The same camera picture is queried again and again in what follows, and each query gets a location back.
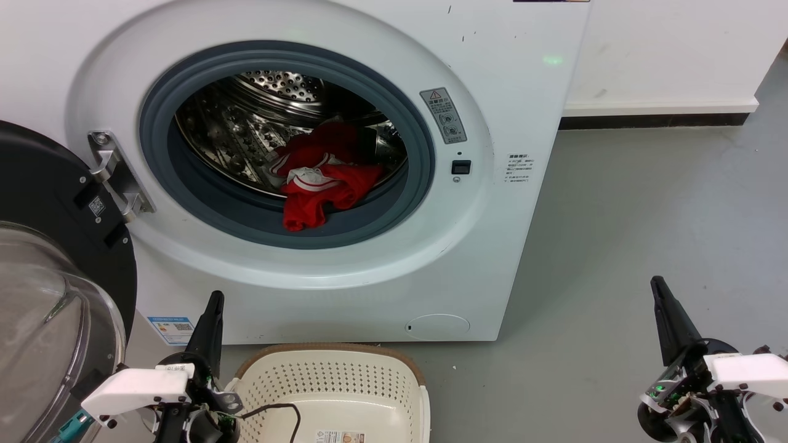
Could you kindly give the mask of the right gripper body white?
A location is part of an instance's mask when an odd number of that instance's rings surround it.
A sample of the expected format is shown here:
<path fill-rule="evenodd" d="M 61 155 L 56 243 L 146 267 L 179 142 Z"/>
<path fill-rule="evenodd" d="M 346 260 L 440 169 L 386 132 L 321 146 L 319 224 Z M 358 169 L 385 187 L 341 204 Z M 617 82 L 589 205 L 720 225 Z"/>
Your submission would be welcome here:
<path fill-rule="evenodd" d="M 788 409 L 788 356 L 766 346 L 745 355 L 711 338 L 661 338 L 659 350 L 665 370 L 640 396 L 641 425 L 752 425 L 754 396 Z"/>

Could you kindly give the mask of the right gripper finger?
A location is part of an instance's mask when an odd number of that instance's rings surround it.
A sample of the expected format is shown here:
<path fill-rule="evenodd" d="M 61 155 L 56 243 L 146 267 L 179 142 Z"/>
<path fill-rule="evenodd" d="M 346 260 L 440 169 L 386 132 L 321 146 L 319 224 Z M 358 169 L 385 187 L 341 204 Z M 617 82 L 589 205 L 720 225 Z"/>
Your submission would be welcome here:
<path fill-rule="evenodd" d="M 676 315 L 673 318 L 675 319 L 673 320 L 673 327 L 675 327 L 676 333 L 675 338 L 679 339 L 681 343 L 680 351 L 676 356 L 676 358 L 678 358 L 682 351 L 686 350 L 687 347 L 693 346 L 701 339 L 701 334 L 698 332 L 698 329 L 695 328 L 689 315 L 679 302 L 677 303 Z"/>
<path fill-rule="evenodd" d="M 680 340 L 675 338 L 675 327 L 673 327 L 678 300 L 675 299 L 663 277 L 652 277 L 651 289 L 662 365 L 667 367 L 675 360 L 681 348 Z"/>

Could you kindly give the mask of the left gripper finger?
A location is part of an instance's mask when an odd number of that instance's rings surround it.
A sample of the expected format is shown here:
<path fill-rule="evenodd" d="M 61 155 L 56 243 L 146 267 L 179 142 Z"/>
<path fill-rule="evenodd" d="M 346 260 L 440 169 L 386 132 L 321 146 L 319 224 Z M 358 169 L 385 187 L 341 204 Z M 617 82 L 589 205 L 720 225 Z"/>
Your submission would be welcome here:
<path fill-rule="evenodd" d="M 211 292 L 205 311 L 197 324 L 197 355 L 205 362 L 213 377 L 220 376 L 220 353 L 224 331 L 223 292 Z"/>
<path fill-rule="evenodd" d="M 200 316 L 186 353 L 206 365 L 219 364 L 219 292 L 211 292 L 206 309 Z"/>

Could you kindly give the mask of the red and white sports jersey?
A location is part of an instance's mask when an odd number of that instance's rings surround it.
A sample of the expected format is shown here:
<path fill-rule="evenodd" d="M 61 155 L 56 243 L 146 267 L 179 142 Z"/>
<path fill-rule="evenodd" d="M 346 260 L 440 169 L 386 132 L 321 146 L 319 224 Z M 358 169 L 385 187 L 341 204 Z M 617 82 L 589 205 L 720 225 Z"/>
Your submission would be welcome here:
<path fill-rule="evenodd" d="M 324 207 L 349 210 L 366 197 L 384 172 L 365 162 L 360 128 L 340 121 L 290 138 L 268 169 L 282 178 L 283 226 L 289 232 L 326 224 Z"/>

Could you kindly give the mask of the cream perforated plastic laundry basket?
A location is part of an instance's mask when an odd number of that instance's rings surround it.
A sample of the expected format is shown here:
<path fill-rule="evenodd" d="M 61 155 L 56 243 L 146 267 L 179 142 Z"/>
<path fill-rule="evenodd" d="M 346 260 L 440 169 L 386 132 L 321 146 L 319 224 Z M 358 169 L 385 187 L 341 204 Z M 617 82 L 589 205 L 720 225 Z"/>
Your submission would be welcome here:
<path fill-rule="evenodd" d="M 313 443 L 316 431 L 357 431 L 366 443 L 430 443 L 426 380 L 399 351 L 361 344 L 264 348 L 229 389 L 244 404 L 238 443 Z"/>

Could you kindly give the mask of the printed paper food label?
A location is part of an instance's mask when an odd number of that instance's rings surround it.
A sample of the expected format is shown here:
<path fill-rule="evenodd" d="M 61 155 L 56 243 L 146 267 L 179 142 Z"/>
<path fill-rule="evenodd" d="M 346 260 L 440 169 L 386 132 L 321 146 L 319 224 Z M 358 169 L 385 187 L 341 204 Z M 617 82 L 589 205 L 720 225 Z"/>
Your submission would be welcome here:
<path fill-rule="evenodd" d="M 313 443 L 366 443 L 366 435 L 357 431 L 316 431 Z"/>

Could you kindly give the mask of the black washer door with glass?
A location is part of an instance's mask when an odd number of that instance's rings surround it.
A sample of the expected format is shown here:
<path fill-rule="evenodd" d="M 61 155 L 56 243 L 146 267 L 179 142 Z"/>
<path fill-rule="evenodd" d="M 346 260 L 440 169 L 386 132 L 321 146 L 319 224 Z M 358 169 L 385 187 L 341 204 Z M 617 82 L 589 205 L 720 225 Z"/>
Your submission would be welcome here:
<path fill-rule="evenodd" d="M 109 191 L 64 146 L 0 121 L 0 443 L 47 443 L 115 372 L 136 289 Z"/>

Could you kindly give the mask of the stainless steel washing machine drum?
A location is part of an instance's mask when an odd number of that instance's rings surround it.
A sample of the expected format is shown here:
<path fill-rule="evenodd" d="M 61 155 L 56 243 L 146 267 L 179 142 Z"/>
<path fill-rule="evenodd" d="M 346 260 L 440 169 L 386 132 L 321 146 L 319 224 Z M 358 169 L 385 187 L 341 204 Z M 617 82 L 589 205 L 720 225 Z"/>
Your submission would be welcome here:
<path fill-rule="evenodd" d="M 382 166 L 377 187 L 408 163 L 398 130 L 365 98 L 326 79 L 247 71 L 197 90 L 174 114 L 195 156 L 223 177 L 267 198 L 284 199 L 272 172 L 288 142 L 329 122 L 358 130 L 361 159 Z"/>

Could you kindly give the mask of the blue and white energy label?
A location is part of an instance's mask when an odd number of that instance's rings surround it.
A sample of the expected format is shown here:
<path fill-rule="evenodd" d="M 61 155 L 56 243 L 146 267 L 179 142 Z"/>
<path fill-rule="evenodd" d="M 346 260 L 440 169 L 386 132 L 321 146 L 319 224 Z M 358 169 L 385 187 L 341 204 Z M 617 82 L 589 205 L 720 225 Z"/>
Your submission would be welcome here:
<path fill-rule="evenodd" d="M 186 346 L 195 329 L 188 317 L 147 317 L 148 322 L 169 346 Z"/>

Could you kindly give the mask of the white front-load washing machine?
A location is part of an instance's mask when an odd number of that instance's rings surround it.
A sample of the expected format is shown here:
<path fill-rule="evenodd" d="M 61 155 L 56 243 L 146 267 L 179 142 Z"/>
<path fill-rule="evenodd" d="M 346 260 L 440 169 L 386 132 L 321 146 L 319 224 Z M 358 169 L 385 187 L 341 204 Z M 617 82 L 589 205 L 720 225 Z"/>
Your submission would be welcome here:
<path fill-rule="evenodd" d="M 92 162 L 109 130 L 156 212 L 130 224 L 136 308 L 188 317 L 225 294 L 226 345 L 416 340 L 406 323 L 463 317 L 461 341 L 496 340 L 525 291 L 526 242 L 589 21 L 590 2 L 516 0 L 0 0 L 0 121 Z M 242 41 L 302 43 L 382 74 L 416 104 L 435 169 L 391 230 L 335 249 L 252 243 L 201 222 L 159 185 L 140 109 L 169 68 Z M 419 92 L 445 87 L 467 141 L 445 144 Z M 537 157 L 504 184 L 509 153 Z M 470 160 L 469 175 L 451 174 Z"/>

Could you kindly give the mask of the silver metal door hinge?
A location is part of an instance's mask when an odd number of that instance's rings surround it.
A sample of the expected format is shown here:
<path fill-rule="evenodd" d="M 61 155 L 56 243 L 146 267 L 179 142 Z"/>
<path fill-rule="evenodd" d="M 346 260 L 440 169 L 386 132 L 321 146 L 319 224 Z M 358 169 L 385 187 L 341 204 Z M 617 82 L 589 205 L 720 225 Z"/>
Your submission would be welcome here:
<path fill-rule="evenodd" d="M 109 191 L 124 221 L 130 223 L 140 214 L 155 213 L 154 202 L 115 135 L 109 130 L 92 130 L 87 133 L 87 142 L 97 164 L 90 173 Z"/>

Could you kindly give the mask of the grey rubber door gasket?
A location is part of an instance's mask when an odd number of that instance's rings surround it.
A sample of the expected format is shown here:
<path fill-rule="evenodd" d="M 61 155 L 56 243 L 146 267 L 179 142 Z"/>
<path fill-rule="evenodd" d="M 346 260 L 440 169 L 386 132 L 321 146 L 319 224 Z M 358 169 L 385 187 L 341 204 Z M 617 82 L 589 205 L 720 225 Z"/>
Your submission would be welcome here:
<path fill-rule="evenodd" d="M 295 68 L 338 83 L 382 109 L 400 131 L 409 161 L 392 184 L 353 208 L 333 210 L 316 229 L 289 232 L 283 205 L 233 184 L 197 160 L 175 132 L 175 110 L 200 87 L 243 68 Z M 330 50 L 285 41 L 231 42 L 178 62 L 153 84 L 140 109 L 140 148 L 159 185 L 189 214 L 223 233 L 282 249 L 335 249 L 391 230 L 411 215 L 430 190 L 435 146 L 416 104 L 372 68 Z"/>

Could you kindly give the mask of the small printed text sticker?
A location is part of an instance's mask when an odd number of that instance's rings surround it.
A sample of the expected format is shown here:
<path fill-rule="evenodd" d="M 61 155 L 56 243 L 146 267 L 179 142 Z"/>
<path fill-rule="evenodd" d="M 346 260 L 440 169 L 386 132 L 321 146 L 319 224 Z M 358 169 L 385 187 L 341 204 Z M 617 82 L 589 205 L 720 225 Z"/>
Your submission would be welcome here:
<path fill-rule="evenodd" d="M 534 176 L 537 157 L 529 153 L 509 153 L 502 169 L 504 184 L 526 184 Z"/>

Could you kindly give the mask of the round drain filter cover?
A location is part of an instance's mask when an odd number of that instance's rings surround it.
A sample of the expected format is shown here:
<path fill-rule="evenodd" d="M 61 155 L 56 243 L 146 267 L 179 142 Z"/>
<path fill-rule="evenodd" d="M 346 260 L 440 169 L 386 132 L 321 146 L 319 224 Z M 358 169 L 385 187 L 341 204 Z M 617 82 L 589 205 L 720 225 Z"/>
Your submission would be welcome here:
<path fill-rule="evenodd" d="M 469 330 L 468 320 L 451 314 L 426 314 L 405 325 L 405 332 L 409 337 L 425 341 L 462 340 Z"/>

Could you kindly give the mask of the grey warning sticker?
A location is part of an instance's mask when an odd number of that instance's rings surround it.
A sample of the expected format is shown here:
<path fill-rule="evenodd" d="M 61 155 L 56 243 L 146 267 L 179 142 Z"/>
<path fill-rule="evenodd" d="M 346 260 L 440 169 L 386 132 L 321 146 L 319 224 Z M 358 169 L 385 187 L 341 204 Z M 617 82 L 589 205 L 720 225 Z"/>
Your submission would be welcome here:
<path fill-rule="evenodd" d="M 419 92 L 433 120 L 437 124 L 445 144 L 456 144 L 467 141 L 464 124 L 459 112 L 445 87 L 431 88 Z"/>

